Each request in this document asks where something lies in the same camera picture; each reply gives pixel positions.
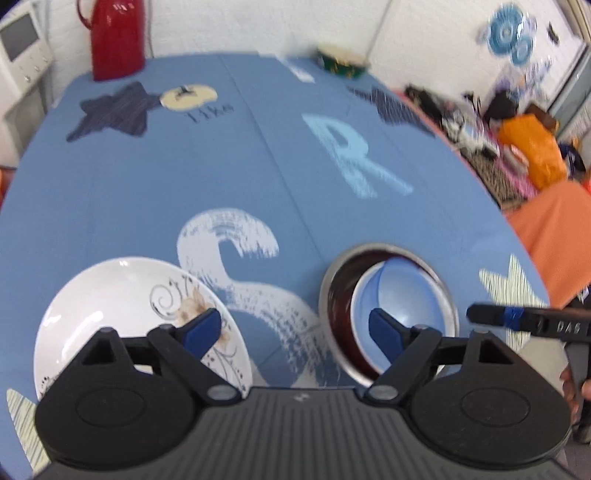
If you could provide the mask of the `operator's hand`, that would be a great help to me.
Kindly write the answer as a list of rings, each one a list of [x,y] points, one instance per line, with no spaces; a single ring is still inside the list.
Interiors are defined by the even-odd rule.
[[[572,370],[570,367],[566,367],[561,375],[563,396],[571,411],[572,423],[577,422],[578,413],[580,410],[578,397],[583,398],[586,401],[591,400],[591,382],[589,380],[582,383],[580,386],[573,381]]]

